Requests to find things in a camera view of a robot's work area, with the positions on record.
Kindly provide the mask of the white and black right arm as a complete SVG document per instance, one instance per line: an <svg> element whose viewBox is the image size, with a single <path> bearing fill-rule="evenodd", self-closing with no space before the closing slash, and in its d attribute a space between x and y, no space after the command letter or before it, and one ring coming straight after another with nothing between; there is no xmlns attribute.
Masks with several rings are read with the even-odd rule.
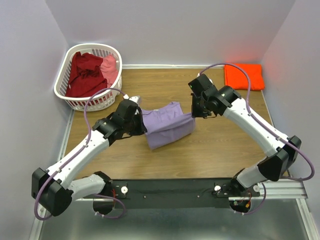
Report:
<svg viewBox="0 0 320 240"><path fill-rule="evenodd" d="M223 188L227 193L241 196L264 181L278 181L297 158L302 141L288 137L247 107L246 100L230 86L217 89L201 74L188 83L192 93L191 115L207 118L223 116L245 131L262 148L265 158L251 167L240 170Z"/></svg>

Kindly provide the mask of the lavender t shirt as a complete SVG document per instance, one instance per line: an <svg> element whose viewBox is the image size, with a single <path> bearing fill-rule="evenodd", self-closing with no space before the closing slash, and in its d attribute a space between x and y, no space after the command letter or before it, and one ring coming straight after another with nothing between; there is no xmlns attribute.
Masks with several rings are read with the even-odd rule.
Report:
<svg viewBox="0 0 320 240"><path fill-rule="evenodd" d="M176 142L196 128L196 120L192 114L183 113L180 103L176 101L159 109L143 109L142 118L151 150Z"/></svg>

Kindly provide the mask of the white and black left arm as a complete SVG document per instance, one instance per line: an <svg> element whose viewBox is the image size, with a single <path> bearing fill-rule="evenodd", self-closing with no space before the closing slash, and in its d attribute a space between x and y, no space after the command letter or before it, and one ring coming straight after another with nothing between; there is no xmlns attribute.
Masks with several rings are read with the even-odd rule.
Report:
<svg viewBox="0 0 320 240"><path fill-rule="evenodd" d="M89 127L88 135L64 158L46 170L37 168L31 177L31 196L35 199L34 214L42 205L50 216L59 216L72 201L97 194L104 198L110 194L110 178L95 173L83 180L75 181L75 176L95 156L109 148L115 141L146 133L143 123L140 97L126 97L116 111L99 119Z"/></svg>

